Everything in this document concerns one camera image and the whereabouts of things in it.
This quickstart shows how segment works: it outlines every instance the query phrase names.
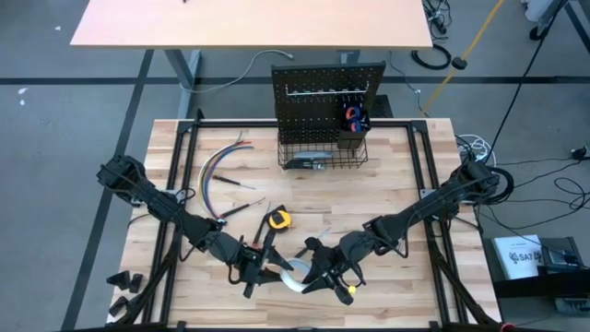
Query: desk leg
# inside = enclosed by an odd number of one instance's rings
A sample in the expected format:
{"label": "desk leg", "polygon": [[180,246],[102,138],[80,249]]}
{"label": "desk leg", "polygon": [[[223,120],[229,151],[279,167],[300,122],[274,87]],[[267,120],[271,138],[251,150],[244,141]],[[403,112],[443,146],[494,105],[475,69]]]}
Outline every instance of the desk leg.
{"label": "desk leg", "polygon": [[[164,50],[164,53],[168,61],[170,61],[178,80],[181,82],[181,86],[185,89],[194,89],[201,51],[192,51],[188,64],[181,50]],[[185,90],[181,92],[181,102],[178,107],[177,119],[186,119],[188,117],[191,94],[191,92]]]}
{"label": "desk leg", "polygon": [[360,50],[338,50],[340,53],[340,64],[357,64],[359,62]]}

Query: black pegboard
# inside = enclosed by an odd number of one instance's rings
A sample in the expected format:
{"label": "black pegboard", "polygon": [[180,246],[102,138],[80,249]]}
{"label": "black pegboard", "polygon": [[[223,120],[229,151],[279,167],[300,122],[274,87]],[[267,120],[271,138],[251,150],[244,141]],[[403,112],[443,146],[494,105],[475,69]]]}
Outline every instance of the black pegboard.
{"label": "black pegboard", "polygon": [[344,117],[343,103],[361,103],[362,109],[369,111],[384,70],[385,62],[273,66],[279,142],[337,142]]}

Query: wooden workbench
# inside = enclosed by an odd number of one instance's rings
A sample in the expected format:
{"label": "wooden workbench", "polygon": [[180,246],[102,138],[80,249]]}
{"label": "wooden workbench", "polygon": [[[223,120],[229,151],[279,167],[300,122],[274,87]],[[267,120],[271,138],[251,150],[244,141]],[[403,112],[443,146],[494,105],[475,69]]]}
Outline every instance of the wooden workbench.
{"label": "wooden workbench", "polygon": [[[427,121],[436,168],[443,182],[459,164],[453,128],[448,119]],[[168,177],[177,124],[175,120],[156,121],[147,148],[147,176],[159,188],[165,187]],[[192,187],[196,185],[197,174],[205,159],[235,141],[240,130],[198,129]],[[255,150],[229,155],[219,164],[216,173],[254,186],[256,190],[211,182],[210,194],[218,213],[266,197],[265,202],[228,218],[229,224],[224,231],[236,238],[243,234],[246,242],[253,239],[269,200],[273,207],[284,204],[293,216],[293,228],[275,239],[278,251],[285,257],[293,257],[303,248],[307,237],[317,236],[328,227],[331,231],[323,242],[333,246],[349,231],[361,230],[363,222],[396,213],[418,200],[406,129],[373,128],[367,135],[369,161],[359,169],[287,172],[277,165],[276,128],[243,128],[242,131],[245,139],[252,140]],[[188,138],[184,141],[185,153]],[[425,168],[423,154],[421,157]],[[192,213],[205,215],[196,200],[190,200],[186,208]],[[133,217],[144,213],[144,208],[137,208]],[[460,216],[475,222],[469,208],[462,208]],[[149,275],[158,226],[159,222],[149,216],[130,227],[121,270]],[[486,312],[500,320],[478,231],[455,221],[451,234],[461,280]],[[331,290],[301,295],[282,283],[256,287],[252,299],[245,299],[243,285],[231,286],[227,281],[227,267],[209,254],[195,252],[186,262],[179,263],[170,322],[184,320],[188,326],[213,327],[428,326],[429,321],[438,320],[438,309],[421,224],[410,229],[409,240],[408,259],[388,254],[381,257],[370,255],[362,260],[368,286],[358,289],[350,306],[340,303]],[[184,239],[183,253],[188,249],[189,244]],[[303,259],[309,261],[311,254]],[[356,282],[352,274],[347,274],[347,279]],[[159,313],[164,282],[160,285],[155,313]],[[450,312],[456,319],[452,292],[448,284],[446,286]],[[135,296],[115,289],[112,300],[121,295],[128,299]]]}
{"label": "wooden workbench", "polygon": [[92,0],[71,44],[432,47],[420,0]]}

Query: yellow tape measure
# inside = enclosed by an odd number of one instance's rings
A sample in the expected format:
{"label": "yellow tape measure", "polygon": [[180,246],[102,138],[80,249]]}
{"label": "yellow tape measure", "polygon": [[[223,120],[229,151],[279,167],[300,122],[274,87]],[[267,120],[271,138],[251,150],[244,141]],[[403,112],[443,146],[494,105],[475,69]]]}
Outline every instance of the yellow tape measure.
{"label": "yellow tape measure", "polygon": [[276,209],[270,213],[268,225],[275,231],[286,231],[291,226],[291,215],[284,209]]}

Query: yellow pole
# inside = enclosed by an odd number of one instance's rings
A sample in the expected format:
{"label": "yellow pole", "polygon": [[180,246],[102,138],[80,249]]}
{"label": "yellow pole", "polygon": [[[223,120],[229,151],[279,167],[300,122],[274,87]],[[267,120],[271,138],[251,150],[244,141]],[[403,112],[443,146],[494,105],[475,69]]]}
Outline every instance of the yellow pole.
{"label": "yellow pole", "polygon": [[[506,0],[498,0],[498,3],[491,10],[490,14],[488,15],[488,18],[486,18],[486,21],[481,26],[481,29],[479,29],[478,35],[471,42],[471,45],[469,45],[469,48],[467,48],[467,50],[463,53],[463,55],[461,56],[461,59],[467,60],[467,57],[471,54],[471,51],[473,51],[473,49],[476,47],[476,45],[479,42],[479,39],[481,39],[481,35],[483,35],[483,32],[488,28],[488,25],[490,24],[491,20],[494,18],[494,16],[498,12],[498,9],[500,9],[500,7],[504,4],[505,1]],[[451,73],[449,73],[449,76],[447,76],[444,79],[444,81],[434,91],[434,94],[432,95],[432,97],[430,99],[428,99],[428,102],[426,103],[426,105],[424,105],[424,107],[422,108],[422,111],[420,111],[420,117],[425,116],[426,111],[428,111],[429,107],[431,107],[434,100],[436,100],[438,98],[438,96],[441,94],[441,92],[443,91],[444,85],[446,85],[451,80],[451,78],[454,77],[454,75],[456,73],[457,73],[457,69],[453,68],[453,70],[451,70]]]}

